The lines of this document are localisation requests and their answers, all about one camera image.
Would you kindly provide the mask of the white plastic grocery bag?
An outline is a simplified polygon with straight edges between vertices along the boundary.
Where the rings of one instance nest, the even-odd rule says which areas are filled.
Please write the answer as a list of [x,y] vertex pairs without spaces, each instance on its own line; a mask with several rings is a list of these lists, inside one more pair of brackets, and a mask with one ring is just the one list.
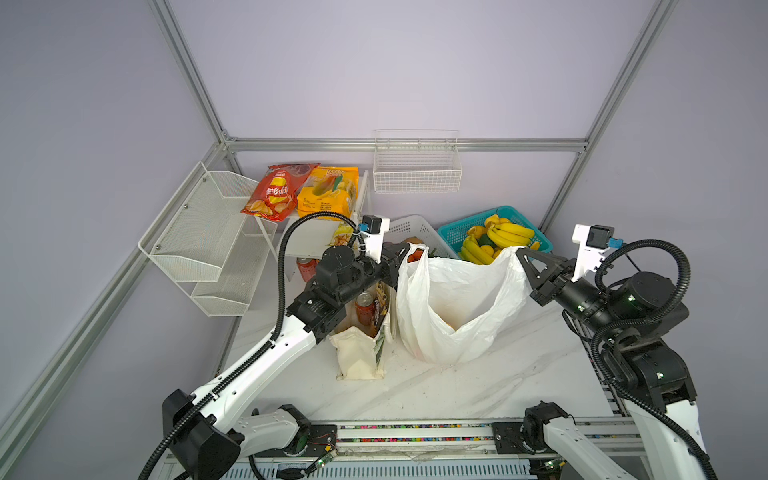
[[489,265],[427,255],[402,264],[395,318],[405,349],[436,365],[483,355],[521,313],[530,293],[516,252],[504,250]]

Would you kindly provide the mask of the canvas floral tote bag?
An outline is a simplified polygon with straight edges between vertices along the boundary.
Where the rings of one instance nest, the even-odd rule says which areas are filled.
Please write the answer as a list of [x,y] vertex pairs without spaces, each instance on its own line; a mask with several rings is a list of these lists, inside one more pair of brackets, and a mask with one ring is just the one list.
[[368,328],[359,324],[355,312],[357,295],[347,304],[346,316],[330,336],[336,351],[339,381],[378,381],[385,378],[386,352],[395,332],[395,292],[383,282],[365,291],[372,293],[376,299],[375,325]]

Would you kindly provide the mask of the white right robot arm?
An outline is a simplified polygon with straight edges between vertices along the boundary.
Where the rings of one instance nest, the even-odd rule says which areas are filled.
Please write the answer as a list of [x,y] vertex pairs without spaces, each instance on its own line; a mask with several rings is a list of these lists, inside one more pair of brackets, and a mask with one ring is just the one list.
[[[603,276],[613,263],[640,249],[668,253],[676,263],[677,279],[640,271],[616,288],[605,285]],[[675,401],[695,400],[687,365],[662,339],[688,316],[683,298],[690,286],[691,268],[683,251],[663,240],[631,242],[599,261],[592,281],[575,277],[573,259],[530,248],[517,250],[516,256],[531,285],[532,298],[541,306],[558,303],[565,314],[591,331],[590,357],[626,405],[638,406],[680,437],[704,477],[716,478],[703,446],[670,413]]]

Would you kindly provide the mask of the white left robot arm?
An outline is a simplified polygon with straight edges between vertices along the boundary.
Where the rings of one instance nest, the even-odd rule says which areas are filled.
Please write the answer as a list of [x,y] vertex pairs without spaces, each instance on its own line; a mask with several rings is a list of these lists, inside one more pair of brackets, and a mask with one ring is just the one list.
[[315,276],[287,307],[281,327],[220,376],[191,394],[174,391],[163,403],[163,432],[191,479],[219,479],[238,459],[271,450],[305,448],[310,423],[285,404],[250,415],[251,404],[288,365],[314,348],[345,318],[346,307],[383,282],[396,286],[410,246],[386,242],[379,260],[356,258],[347,246],[328,248]]

